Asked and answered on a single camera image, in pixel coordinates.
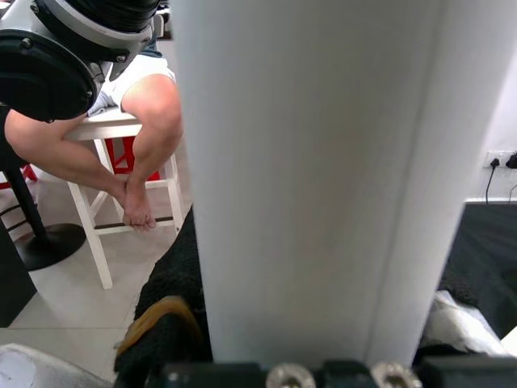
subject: white stool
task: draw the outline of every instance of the white stool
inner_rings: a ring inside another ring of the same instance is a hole
[[[74,131],[69,133],[66,138],[72,141],[93,140],[95,148],[99,154],[100,162],[109,171],[113,172],[113,167],[107,152],[104,139],[136,136],[141,129],[141,124],[137,118],[128,114],[121,113],[117,108],[108,109],[106,112],[97,116],[86,118]],[[170,207],[172,217],[158,218],[157,226],[174,226],[176,232],[179,231],[183,223],[183,212],[181,210],[181,189],[179,187],[178,168],[174,155],[165,164],[165,179],[150,181],[145,183],[146,188],[167,188],[169,191]],[[68,183],[75,205],[81,218],[82,227],[85,230],[86,238],[90,244],[91,253],[94,256],[95,265],[99,271],[100,280],[105,289],[113,287],[109,267],[107,266],[106,256],[99,236],[130,231],[130,226],[122,224],[124,211],[119,203],[113,198],[116,212],[120,223],[97,226],[95,216],[100,210],[104,201],[107,199],[106,192],[99,192],[94,201],[90,204],[86,197],[85,188],[75,183]]]

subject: white shorts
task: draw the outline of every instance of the white shorts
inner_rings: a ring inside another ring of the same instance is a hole
[[[141,79],[154,74],[163,74],[176,81],[174,73],[167,67],[167,59],[137,55],[115,81],[109,80],[109,74],[106,76],[106,82],[88,110],[88,116],[98,115],[109,107],[120,108],[126,92]]]

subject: bare foot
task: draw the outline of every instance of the bare foot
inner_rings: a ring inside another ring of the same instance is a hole
[[[129,179],[125,187],[123,223],[138,231],[149,231],[156,226],[145,183],[133,183]]]

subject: gray tile floor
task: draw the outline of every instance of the gray tile floor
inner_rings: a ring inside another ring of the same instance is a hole
[[[184,146],[176,153],[183,191],[183,207],[190,206],[190,181]],[[74,222],[80,225],[68,185],[42,174],[29,187],[39,204],[45,225]],[[150,192],[155,215],[170,214],[166,189]],[[0,209],[14,205],[11,190],[0,191]],[[106,201],[98,221],[115,221],[112,203]],[[3,218],[6,226],[23,219],[18,210]],[[11,232],[12,238],[30,230],[22,226]],[[111,290],[103,290],[87,242],[68,259],[31,273],[38,293],[7,329],[0,329],[0,344],[18,343],[73,362],[92,373],[113,379],[115,344],[132,322],[141,286],[147,281],[154,263],[174,241],[172,227],[157,228],[148,234],[136,232],[102,237],[103,248],[114,281]]]

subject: black floor lamp base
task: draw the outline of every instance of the black floor lamp base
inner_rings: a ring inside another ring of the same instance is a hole
[[[47,233],[27,233],[15,241],[16,250],[28,271],[46,268],[76,252],[86,240],[81,226],[57,224],[46,226]]]

